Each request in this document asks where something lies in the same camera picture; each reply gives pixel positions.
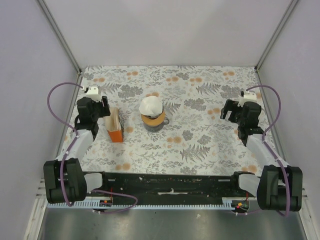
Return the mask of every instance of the white wall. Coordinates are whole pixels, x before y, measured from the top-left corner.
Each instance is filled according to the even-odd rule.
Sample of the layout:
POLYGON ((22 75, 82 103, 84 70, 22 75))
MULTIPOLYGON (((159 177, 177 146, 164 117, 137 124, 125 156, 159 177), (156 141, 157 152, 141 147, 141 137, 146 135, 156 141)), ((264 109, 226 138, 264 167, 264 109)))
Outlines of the white wall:
MULTIPOLYGON (((303 0, 262 65, 262 83, 282 99, 276 124, 287 161, 303 171, 307 195, 320 229, 320 1, 303 0)), ((274 113, 278 103, 267 94, 274 113)))
POLYGON ((45 0, 87 65, 255 66, 290 0, 45 0))
MULTIPOLYGON (((0 239, 22 239, 43 163, 55 157, 63 126, 47 109, 52 86, 76 71, 35 0, 0 1, 0 239)), ((66 116, 73 87, 52 107, 66 116)))

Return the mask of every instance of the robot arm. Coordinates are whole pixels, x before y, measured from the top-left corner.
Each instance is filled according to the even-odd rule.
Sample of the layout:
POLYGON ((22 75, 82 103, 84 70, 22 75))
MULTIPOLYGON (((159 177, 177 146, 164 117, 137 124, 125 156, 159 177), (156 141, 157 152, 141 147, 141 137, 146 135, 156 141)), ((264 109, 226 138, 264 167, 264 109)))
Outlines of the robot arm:
POLYGON ((302 171, 299 167, 290 166, 274 150, 275 156, 269 151, 263 141, 264 131, 259 124, 261 106, 256 103, 254 92, 241 92, 240 101, 228 99, 221 110, 221 119, 238 124, 238 137, 252 153, 258 164, 263 168, 261 177, 249 172, 235 172, 233 178, 237 187, 257 197, 257 202, 263 210, 286 209, 286 187, 284 175, 278 161, 282 163, 288 176, 290 189, 290 211, 299 211, 302 204, 302 171))
POLYGON ((77 134, 73 132, 71 139, 71 143, 76 139, 74 145, 69 152, 64 151, 55 160, 47 161, 43 166, 46 197, 52 204, 64 202, 60 184, 60 166, 66 153, 62 181, 71 202, 84 200, 88 192, 100 188, 103 184, 99 172, 84 175, 80 161, 98 134, 98 119, 110 116, 110 109, 107 97, 101 97, 98 86, 89 86, 85 93, 86 96, 76 102, 79 114, 74 123, 77 134))

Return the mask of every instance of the tabletop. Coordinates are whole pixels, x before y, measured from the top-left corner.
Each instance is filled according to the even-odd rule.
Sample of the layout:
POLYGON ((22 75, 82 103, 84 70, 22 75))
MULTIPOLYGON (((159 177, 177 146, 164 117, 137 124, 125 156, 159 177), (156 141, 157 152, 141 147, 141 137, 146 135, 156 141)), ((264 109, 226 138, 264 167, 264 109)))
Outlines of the tabletop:
MULTIPOLYGON (((90 66, 81 85, 98 85, 110 107, 124 119, 124 142, 112 143, 99 119, 99 132, 81 160, 83 171, 141 174, 232 175, 234 171, 261 174, 256 156, 238 138, 238 125, 220 119, 227 99, 257 85, 253 67, 230 66, 90 66), (139 106, 144 97, 163 102, 170 123, 148 132, 139 106)), ((269 123, 262 106, 259 126, 269 123)), ((79 91, 77 99, 84 97, 79 91)), ((70 122, 78 114, 74 107, 70 122)), ((68 129, 63 149, 70 143, 68 129)))

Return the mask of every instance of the flower pattern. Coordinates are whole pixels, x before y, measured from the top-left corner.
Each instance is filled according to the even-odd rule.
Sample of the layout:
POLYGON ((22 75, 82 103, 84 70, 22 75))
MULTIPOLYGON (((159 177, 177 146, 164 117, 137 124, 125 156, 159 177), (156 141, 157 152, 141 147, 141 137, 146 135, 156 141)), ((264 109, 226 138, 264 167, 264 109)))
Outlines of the flower pattern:
MULTIPOLYGON (((220 119, 227 99, 257 84, 252 67, 229 66, 90 66, 82 84, 98 85, 111 107, 124 119, 124 142, 112 143, 104 120, 81 161, 84 171, 147 174, 231 175, 234 171, 261 174, 256 157, 238 138, 237 124, 220 119), (163 102, 170 123, 148 132, 139 106, 146 96, 163 102)), ((85 96, 80 91, 77 99, 85 96)), ((269 124, 263 101, 259 125, 269 124)), ((70 122, 73 123, 74 107, 70 122)), ((67 131, 63 148, 71 142, 67 131)))

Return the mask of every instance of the gray mug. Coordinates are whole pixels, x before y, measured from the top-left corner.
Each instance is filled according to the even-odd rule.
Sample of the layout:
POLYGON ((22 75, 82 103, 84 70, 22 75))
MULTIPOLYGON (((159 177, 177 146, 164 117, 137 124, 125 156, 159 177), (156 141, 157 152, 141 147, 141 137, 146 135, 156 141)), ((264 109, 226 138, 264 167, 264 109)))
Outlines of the gray mug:
POLYGON ((157 126, 150 126, 150 125, 145 124, 145 123, 143 123, 143 124, 144 124, 144 128, 147 129, 149 132, 156 133, 156 132, 159 132, 164 127, 164 125, 167 125, 169 123, 170 123, 169 118, 165 117, 163 122, 160 123, 157 126))

